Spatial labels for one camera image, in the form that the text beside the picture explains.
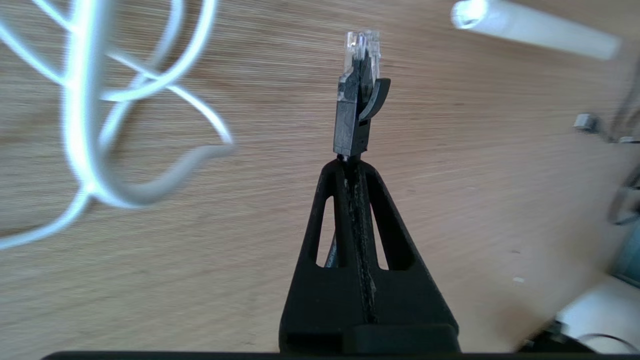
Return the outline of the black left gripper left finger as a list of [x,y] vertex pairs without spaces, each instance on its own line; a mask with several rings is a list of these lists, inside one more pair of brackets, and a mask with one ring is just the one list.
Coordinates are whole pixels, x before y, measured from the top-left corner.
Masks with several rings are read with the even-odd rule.
[[[357,229],[348,192],[345,164],[338,159],[325,164],[279,322],[282,353],[341,353],[345,331],[365,322]],[[333,198],[337,246],[337,265],[333,268],[316,262],[328,198]]]

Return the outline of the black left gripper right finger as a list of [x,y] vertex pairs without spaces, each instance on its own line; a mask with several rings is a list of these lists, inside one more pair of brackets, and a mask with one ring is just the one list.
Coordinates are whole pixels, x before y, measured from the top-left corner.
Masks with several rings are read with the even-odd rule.
[[380,174],[356,167],[356,257],[364,320],[359,353],[457,353],[458,323]]

